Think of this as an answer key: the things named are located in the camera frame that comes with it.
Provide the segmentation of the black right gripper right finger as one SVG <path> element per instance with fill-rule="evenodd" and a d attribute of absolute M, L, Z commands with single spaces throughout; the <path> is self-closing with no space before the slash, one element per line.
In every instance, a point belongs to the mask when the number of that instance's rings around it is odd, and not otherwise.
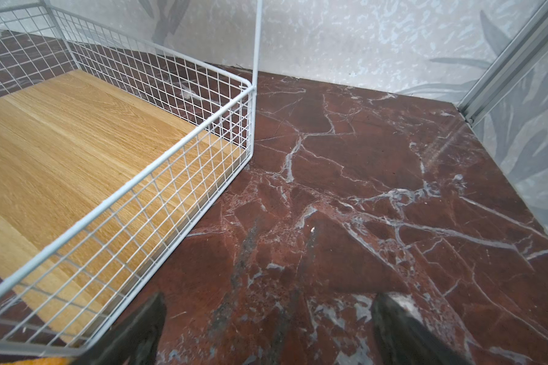
<path fill-rule="evenodd" d="M 468 364 L 386 293 L 372 305 L 374 340 L 384 364 Z"/>

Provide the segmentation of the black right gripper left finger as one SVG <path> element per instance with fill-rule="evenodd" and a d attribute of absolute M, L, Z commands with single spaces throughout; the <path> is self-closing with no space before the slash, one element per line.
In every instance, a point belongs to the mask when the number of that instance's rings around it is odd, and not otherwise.
<path fill-rule="evenodd" d="M 164 295 L 154 294 L 74 364 L 154 364 L 167 316 Z"/>

